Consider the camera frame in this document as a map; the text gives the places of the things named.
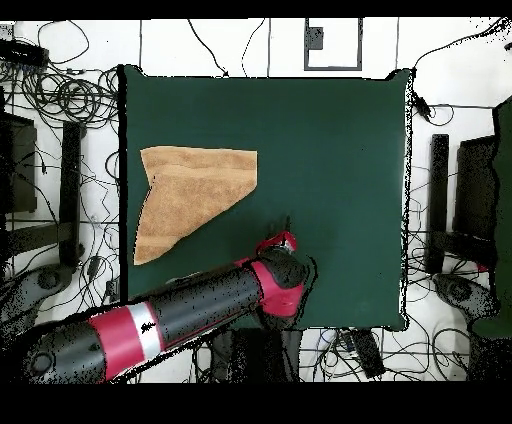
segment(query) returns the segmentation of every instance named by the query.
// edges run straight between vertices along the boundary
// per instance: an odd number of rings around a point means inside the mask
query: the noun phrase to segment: cloth
[[[257,152],[161,146],[141,151],[150,189],[139,218],[134,264],[168,252],[257,185]]]

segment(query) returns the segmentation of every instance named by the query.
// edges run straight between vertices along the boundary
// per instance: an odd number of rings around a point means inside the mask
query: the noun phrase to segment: black robot arm segment
[[[263,249],[254,258],[173,281],[130,305],[55,328],[29,344],[16,378],[105,382],[267,302],[273,302],[270,313],[289,318],[307,275],[290,252]]]

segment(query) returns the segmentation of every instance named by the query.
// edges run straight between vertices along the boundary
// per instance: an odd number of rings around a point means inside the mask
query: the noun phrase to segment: tan cloth
[[[135,265],[162,256],[256,188],[257,152],[162,146],[141,156],[151,187],[139,218]]]

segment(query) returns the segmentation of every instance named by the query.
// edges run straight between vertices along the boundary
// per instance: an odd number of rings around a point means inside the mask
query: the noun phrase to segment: wire
[[[431,54],[431,53],[434,53],[434,52],[437,52],[437,51],[440,51],[440,50],[446,49],[446,48],[448,48],[448,47],[455,46],[455,45],[460,44],[460,43],[462,43],[463,41],[468,40],[468,39],[470,39],[470,38],[477,38],[477,37],[482,37],[482,36],[487,36],[487,35],[489,35],[489,34],[492,34],[493,30],[494,30],[494,29],[498,26],[498,24],[499,24],[501,21],[503,21],[503,20],[504,20],[505,22],[507,22],[507,21],[508,21],[508,18],[499,18],[498,20],[496,20],[496,21],[495,21],[491,26],[489,26],[489,27],[488,27],[487,29],[485,29],[484,31],[481,31],[481,32],[479,32],[479,33],[477,33],[477,34],[470,34],[470,35],[466,35],[465,37],[461,37],[461,38],[459,38],[459,39],[457,39],[457,40],[455,40],[455,41],[452,41],[451,43],[448,43],[448,44],[446,44],[445,46],[438,47],[438,48],[436,48],[436,49],[434,49],[434,50],[430,50],[430,51],[428,51],[428,52],[426,52],[426,53],[422,54],[422,55],[418,58],[418,60],[416,61],[416,63],[414,64],[414,67],[413,67],[413,68],[414,68],[414,69],[416,69],[416,68],[417,68],[417,66],[418,66],[418,63],[420,62],[420,60],[421,60],[421,59],[423,59],[425,56],[428,56],[428,55],[429,55],[429,54]]]
[[[199,41],[199,42],[203,45],[203,47],[204,47],[206,50],[208,50],[208,52],[210,53],[210,55],[211,55],[211,56],[212,56],[212,58],[213,58],[213,61],[215,62],[215,66],[216,66],[220,71],[222,71],[222,76],[224,76],[224,77],[228,77],[228,76],[229,76],[228,71],[226,71],[224,68],[222,68],[222,67],[217,63],[217,59],[215,58],[215,55],[214,55],[214,54],[213,54],[213,52],[210,50],[210,48],[209,48],[206,44],[204,44],[203,40],[201,40],[201,38],[199,38],[199,35],[197,35],[197,32],[196,32],[196,30],[194,29],[194,26],[192,25],[192,22],[190,21],[190,19],[187,19],[187,22],[188,22],[188,24],[189,24],[189,26],[190,26],[190,29],[192,30],[192,32],[193,32],[193,33],[194,33],[194,35],[196,36],[197,41]]]
[[[244,53],[242,54],[242,70],[244,71],[244,75],[247,77],[247,72],[245,72],[245,67],[244,67],[244,58],[245,58],[245,53],[247,52],[247,49],[249,48],[249,44],[251,44],[251,40],[252,40],[252,37],[254,36],[254,34],[256,33],[256,31],[258,31],[261,26],[265,23],[267,18],[263,18],[263,20],[261,21],[261,23],[256,27],[256,29],[252,32],[251,36],[249,37],[249,41],[247,41],[247,45],[245,46],[245,50],[244,50]]]
[[[64,22],[64,21],[51,21],[51,22],[48,22],[44,25],[42,25],[39,30],[37,31],[37,43],[39,44],[39,47],[42,47],[41,46],[41,31],[46,28],[47,26],[49,25],[52,25],[52,24],[55,24],[55,23],[59,23],[59,22]],[[80,53],[78,53],[76,56],[73,56],[72,58],[70,59],[67,59],[67,60],[63,60],[61,62],[54,62],[54,61],[51,61],[52,64],[54,65],[63,65],[64,63],[68,63],[68,62],[71,62],[72,60],[75,60],[75,59],[78,59],[79,57],[83,56],[88,50],[89,50],[89,47],[90,47],[90,44],[89,44],[89,38],[87,38],[87,35],[85,34],[84,30],[82,28],[80,28],[77,24],[75,24],[73,21],[70,21],[68,20],[67,22],[73,24],[76,28],[78,28],[78,30],[82,33],[82,35],[84,36],[85,38],[85,41],[87,43],[87,47]]]
[[[461,331],[461,330],[459,330],[459,329],[457,329],[457,328],[444,328],[444,329],[442,329],[442,330],[439,330],[437,333],[435,333],[435,334],[434,334],[434,337],[432,338],[432,351],[433,351],[434,353],[436,352],[436,349],[437,349],[437,347],[436,347],[436,340],[437,340],[437,338],[438,338],[441,334],[446,333],[447,331],[453,331],[453,332],[458,333],[458,334],[461,334],[462,336],[464,336],[464,337],[466,337],[467,339],[469,339],[469,336],[468,336],[466,333],[464,333],[463,331]],[[453,361],[453,363],[455,363],[455,365],[459,366],[460,368],[462,368],[463,370],[465,370],[465,371],[467,372],[467,368],[462,367],[459,363],[457,363],[457,362],[455,362],[455,361]],[[450,380],[448,379],[448,377],[447,377],[447,376],[443,373],[443,371],[441,370],[441,366],[440,366],[440,363],[439,363],[439,360],[438,360],[438,358],[437,358],[437,355],[436,355],[436,354],[434,355],[434,364],[436,365],[436,368],[437,368],[437,370],[439,371],[439,373],[441,374],[441,376],[442,376],[446,381],[450,381]]]

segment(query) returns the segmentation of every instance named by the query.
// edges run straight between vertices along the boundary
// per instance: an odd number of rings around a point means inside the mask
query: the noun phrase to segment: green table
[[[299,251],[318,266],[297,328],[403,326],[409,71],[386,81],[146,77],[131,66],[125,74],[130,296],[250,256],[269,223],[290,214]],[[148,190],[140,150],[159,145],[257,150],[258,186],[161,258],[134,266]]]

